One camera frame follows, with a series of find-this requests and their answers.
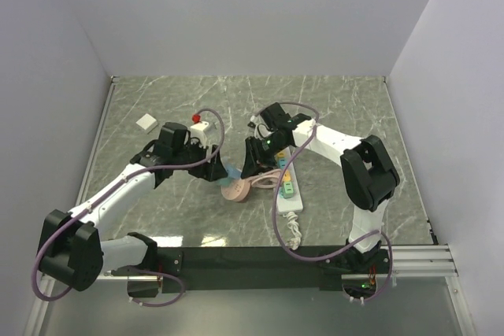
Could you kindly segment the round pink power socket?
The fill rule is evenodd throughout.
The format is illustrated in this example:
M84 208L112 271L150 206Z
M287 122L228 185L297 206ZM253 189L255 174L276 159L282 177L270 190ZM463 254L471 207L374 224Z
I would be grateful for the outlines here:
M234 179L228 186L221 187L220 192L228 201L241 202L250 193L250 188L249 180Z

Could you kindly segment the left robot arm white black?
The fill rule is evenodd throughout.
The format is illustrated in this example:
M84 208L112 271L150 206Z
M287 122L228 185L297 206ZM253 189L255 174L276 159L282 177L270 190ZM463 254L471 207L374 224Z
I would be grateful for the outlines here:
M215 126L208 121L165 123L124 170L95 196L43 222L35 267L31 274L48 275L69 289L84 291L106 271L131 266L141 275L160 265L158 244L138 232L103 241L101 236L143 195L158 188L175 171L208 182L227 177L220 145L209 144Z

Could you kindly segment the teal charger plug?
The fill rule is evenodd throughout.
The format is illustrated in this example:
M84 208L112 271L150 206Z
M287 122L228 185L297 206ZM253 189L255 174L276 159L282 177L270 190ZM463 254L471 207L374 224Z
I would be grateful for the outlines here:
M218 179L216 181L216 184L218 186L221 186L221 187L228 187L230 186L232 183L233 183L234 179L231 178L231 177L226 177L226 178L223 178L223 179Z

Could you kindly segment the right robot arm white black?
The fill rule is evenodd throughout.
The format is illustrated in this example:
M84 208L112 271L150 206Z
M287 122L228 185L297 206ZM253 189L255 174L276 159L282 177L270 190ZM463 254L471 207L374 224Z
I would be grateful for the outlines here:
M299 113L290 116L283 102L275 102L257 111L251 121L262 118L270 135L248 137L242 179L264 173L275 165L275 156L287 147L295 151L287 163L308 150L341 167L346 194L354 204L353 223L348 243L333 253L314 257L313 261L332 260L346 254L346 265L363 272L373 263L373 255L385 237L381 231L384 211L400 183L399 174L380 138L346 135L320 124L320 114Z

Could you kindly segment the white charger plug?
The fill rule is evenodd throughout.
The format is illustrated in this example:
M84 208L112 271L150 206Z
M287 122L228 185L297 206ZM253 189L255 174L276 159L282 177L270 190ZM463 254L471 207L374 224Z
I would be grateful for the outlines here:
M158 121L151 116L149 113L145 113L141 116L135 124L146 134L150 133L158 125Z

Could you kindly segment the blue charger plug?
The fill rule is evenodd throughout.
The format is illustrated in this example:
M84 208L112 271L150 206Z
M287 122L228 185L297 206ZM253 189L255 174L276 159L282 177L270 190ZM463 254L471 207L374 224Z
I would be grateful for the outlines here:
M241 171L234 165L232 164L229 160L224 160L223 161L223 166L228 173L228 177L231 179L240 179L241 178Z

